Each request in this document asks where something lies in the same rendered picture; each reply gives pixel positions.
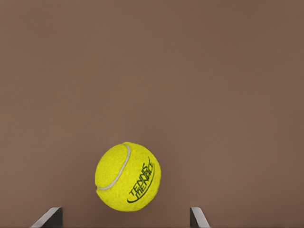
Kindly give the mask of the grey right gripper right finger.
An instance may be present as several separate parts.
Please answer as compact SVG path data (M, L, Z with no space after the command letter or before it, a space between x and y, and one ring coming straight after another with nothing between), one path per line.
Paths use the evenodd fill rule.
M211 228L200 207L190 207L190 228Z

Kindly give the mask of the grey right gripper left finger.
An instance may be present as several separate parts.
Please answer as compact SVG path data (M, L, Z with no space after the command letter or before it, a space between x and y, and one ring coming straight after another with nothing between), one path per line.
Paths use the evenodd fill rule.
M63 228L63 208L50 208L30 228Z

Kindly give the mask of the yellow tennis ball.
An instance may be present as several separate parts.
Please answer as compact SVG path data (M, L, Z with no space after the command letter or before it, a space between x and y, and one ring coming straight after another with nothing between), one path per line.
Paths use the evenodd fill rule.
M112 209L139 211L156 196L161 174L159 162L147 148L124 142L100 159L95 171L96 193Z

